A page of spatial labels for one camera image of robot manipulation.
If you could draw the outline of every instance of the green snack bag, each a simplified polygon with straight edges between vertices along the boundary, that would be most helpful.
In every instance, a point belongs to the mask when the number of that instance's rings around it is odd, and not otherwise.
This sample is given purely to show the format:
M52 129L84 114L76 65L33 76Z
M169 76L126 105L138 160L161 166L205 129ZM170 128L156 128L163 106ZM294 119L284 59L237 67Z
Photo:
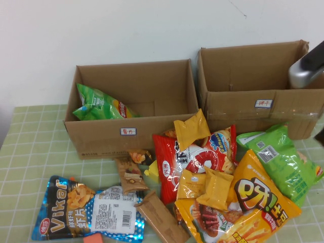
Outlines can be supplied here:
M252 149L283 195L302 207L309 188L323 177L323 169L298 152L288 137L288 126L241 134L237 142Z
M73 114L80 120L100 120L139 117L130 111L124 104L115 100L100 90L77 84L82 107Z

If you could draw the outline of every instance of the cardboard box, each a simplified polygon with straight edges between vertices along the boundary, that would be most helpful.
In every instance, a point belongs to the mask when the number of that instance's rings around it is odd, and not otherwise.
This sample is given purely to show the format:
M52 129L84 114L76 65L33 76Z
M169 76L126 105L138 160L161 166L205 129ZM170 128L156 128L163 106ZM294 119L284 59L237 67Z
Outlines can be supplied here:
M141 117L79 121L72 114L82 105L77 83L109 94ZM197 111L190 60L77 66L64 123L80 158L116 157L127 149L154 152L152 134Z
M290 88L290 66L308 52L297 42L202 48L199 101L211 131L237 125L238 133L290 122L289 137L305 139L323 113L324 77L302 90Z

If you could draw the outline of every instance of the red snack bag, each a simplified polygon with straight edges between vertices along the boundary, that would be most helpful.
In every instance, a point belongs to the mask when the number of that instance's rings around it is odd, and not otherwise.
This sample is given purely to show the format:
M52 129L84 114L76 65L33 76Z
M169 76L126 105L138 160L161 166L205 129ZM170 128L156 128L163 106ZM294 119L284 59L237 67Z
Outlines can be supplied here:
M219 171L233 174L235 166L237 166L235 160L237 151L235 125L212 133L210 137L205 138L202 147L216 153L219 160Z
M191 144L180 152L175 138L153 135L157 168L161 179L161 200L166 205L176 200L181 173L187 169L193 173L204 173L204 166L218 169L219 159L212 150Z

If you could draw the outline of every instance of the blue snack bag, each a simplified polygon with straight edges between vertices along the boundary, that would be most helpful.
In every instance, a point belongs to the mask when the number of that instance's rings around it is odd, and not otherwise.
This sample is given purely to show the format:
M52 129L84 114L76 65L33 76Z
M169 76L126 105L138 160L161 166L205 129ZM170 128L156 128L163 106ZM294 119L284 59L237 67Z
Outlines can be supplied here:
M121 186L95 192L82 183L52 176L31 239L101 233L111 239L141 243L145 221L134 205L142 200L136 193L123 195Z

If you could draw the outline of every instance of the table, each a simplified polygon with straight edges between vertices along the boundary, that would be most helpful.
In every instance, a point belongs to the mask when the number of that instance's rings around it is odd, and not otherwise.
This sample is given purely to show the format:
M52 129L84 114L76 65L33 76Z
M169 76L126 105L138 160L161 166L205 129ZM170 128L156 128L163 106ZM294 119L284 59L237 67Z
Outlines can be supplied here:
M63 119L66 105L16 107L0 150L0 242L32 242L39 208L52 175L77 181L97 190L119 183L111 159L80 160L69 140ZM318 121L312 135L324 126ZM313 139L295 141L299 151L324 167L324 149ZM159 185L144 176L159 194ZM324 241L324 182L311 188L300 217L290 220L268 242ZM82 238L53 242L83 242ZM105 242L116 242L105 238ZM160 242L148 224L144 243Z

